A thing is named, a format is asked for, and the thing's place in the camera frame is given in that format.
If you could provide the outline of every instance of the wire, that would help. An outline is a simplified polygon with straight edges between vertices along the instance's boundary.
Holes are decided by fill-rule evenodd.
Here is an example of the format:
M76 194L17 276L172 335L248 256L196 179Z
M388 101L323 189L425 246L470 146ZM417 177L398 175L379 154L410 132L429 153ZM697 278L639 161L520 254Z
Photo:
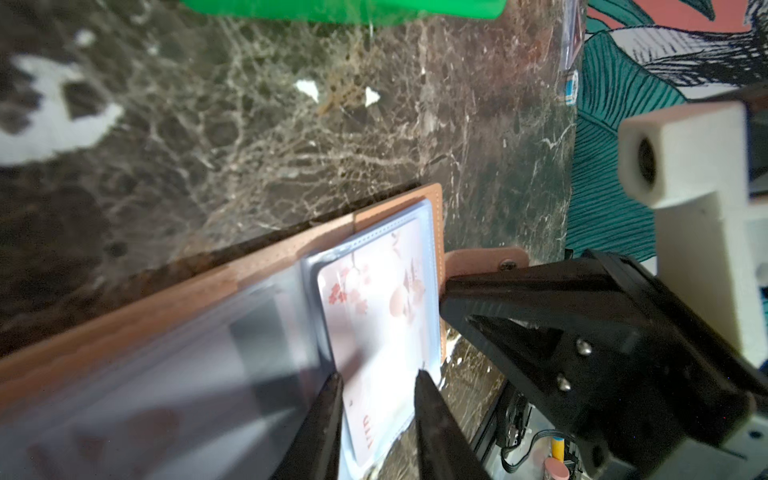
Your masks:
M566 439L569 442L576 442L576 440L563 432L560 432L559 430L541 430L540 432L537 432L536 435L533 435L533 438L531 439L531 445L528 447L528 452L523 455L522 458L517 463L510 464L507 462L506 456L511 452L513 449L502 449L501 451L501 457L502 457L502 468L507 473L515 473L518 468L520 468L520 465L523 464L526 460L528 460L528 456L531 454L531 451L533 450L533 445L538 442L539 440L545 438L545 437L560 437L561 439Z

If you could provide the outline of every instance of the pink cap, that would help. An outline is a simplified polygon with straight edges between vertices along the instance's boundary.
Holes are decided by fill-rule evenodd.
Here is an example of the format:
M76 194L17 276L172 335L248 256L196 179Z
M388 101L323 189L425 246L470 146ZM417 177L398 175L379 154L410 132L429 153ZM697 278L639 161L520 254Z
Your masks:
M568 467L556 458L549 457L544 460L544 468L552 477L552 480L568 480L571 477Z

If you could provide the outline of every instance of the brown marble countertop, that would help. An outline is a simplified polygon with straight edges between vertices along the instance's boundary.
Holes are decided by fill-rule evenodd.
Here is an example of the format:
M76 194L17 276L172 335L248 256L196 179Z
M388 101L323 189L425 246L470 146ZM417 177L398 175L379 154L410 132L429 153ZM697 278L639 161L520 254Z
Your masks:
M371 29L0 1L0 354L420 183L446 250L560 259L560 5ZM463 339L444 371L471 436L502 377ZM418 476L412 429L380 475Z

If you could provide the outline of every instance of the silver screw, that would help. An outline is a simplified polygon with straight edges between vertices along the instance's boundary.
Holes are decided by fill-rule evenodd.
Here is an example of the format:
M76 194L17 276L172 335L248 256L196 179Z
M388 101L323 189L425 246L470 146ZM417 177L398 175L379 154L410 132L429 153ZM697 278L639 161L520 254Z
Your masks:
M581 356L590 356L592 354L592 345L585 339L576 340L576 351Z
M558 374L558 388L561 392L570 392L571 391L571 383L568 381L568 379L565 378L565 376L562 373Z
M502 272L514 270L517 267L518 267L518 264L514 260L510 260L509 258L507 260L502 260L502 262L498 265L499 271L502 271Z

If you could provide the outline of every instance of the yellow object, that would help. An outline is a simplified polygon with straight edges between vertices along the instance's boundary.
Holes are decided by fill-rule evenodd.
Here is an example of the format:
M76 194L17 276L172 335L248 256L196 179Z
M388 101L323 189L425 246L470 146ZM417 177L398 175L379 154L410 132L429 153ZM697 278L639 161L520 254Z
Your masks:
M565 440L559 437L552 437L552 457L560 460L565 459Z

